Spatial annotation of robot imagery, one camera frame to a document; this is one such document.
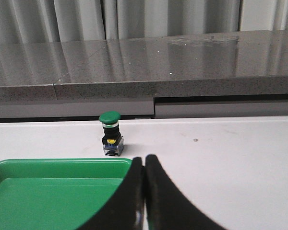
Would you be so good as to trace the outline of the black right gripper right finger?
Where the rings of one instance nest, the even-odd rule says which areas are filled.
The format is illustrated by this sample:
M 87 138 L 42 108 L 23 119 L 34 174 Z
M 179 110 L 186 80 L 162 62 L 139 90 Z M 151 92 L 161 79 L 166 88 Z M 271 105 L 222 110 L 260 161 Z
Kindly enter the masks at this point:
M 223 230 L 176 187 L 156 155 L 145 158 L 146 210 L 150 230 Z

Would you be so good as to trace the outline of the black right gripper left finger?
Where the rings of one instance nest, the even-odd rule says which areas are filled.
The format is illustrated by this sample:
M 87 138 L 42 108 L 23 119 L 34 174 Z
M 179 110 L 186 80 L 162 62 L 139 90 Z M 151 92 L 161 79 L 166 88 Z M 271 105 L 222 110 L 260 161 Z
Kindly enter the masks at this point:
M 141 230 L 144 221 L 144 167 L 136 157 L 110 199 L 80 230 Z

